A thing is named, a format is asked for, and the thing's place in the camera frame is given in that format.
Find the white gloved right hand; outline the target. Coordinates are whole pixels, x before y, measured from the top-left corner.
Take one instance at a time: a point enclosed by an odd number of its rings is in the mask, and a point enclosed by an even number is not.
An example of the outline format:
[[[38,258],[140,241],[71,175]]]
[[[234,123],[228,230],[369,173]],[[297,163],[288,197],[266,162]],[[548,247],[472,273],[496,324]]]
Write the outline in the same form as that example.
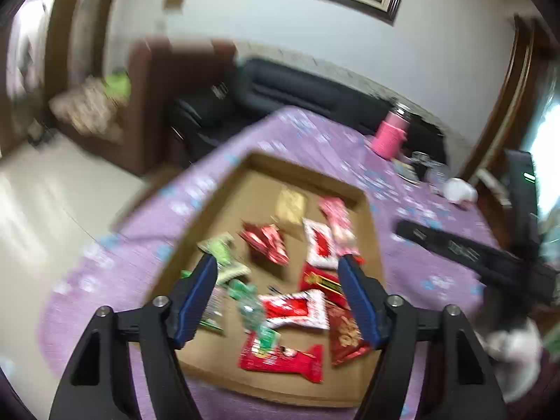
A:
[[[484,351],[495,362],[496,380],[504,401],[512,403],[525,396],[541,372],[543,342],[536,323],[528,318],[520,328],[512,331],[475,334]]]

